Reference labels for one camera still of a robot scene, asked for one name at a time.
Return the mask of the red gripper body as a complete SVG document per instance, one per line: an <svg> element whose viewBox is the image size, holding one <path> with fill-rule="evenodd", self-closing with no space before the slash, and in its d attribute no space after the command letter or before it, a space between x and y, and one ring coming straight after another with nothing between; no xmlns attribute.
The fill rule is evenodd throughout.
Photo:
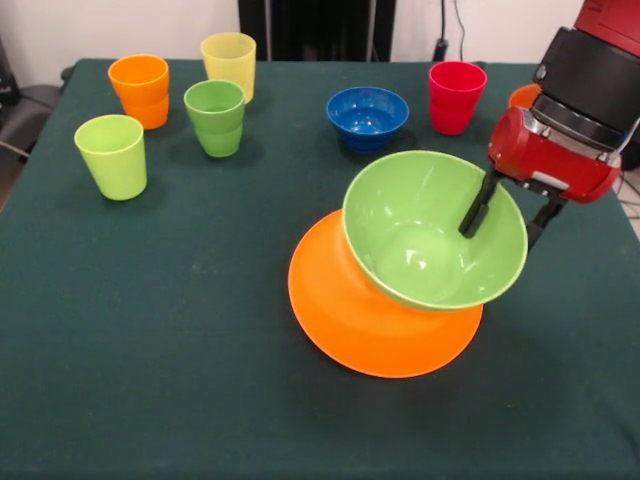
<svg viewBox="0 0 640 480"><path fill-rule="evenodd" d="M582 144L519 107L500 118L488 155L502 174L522 183L537 181L581 204L601 198L621 172L618 154Z"/></svg>

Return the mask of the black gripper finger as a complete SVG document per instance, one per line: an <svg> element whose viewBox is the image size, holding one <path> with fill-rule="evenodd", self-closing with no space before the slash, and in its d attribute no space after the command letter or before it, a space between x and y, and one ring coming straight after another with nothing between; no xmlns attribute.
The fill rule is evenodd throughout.
<svg viewBox="0 0 640 480"><path fill-rule="evenodd" d="M476 235L489 211L489 203L499 182L500 173L494 168L489 169L476 197L459 225L458 231L464 238L473 238Z"/></svg>
<svg viewBox="0 0 640 480"><path fill-rule="evenodd" d="M526 225L528 248L533 249L548 224L563 210L567 200L557 195L550 195L547 203Z"/></svg>

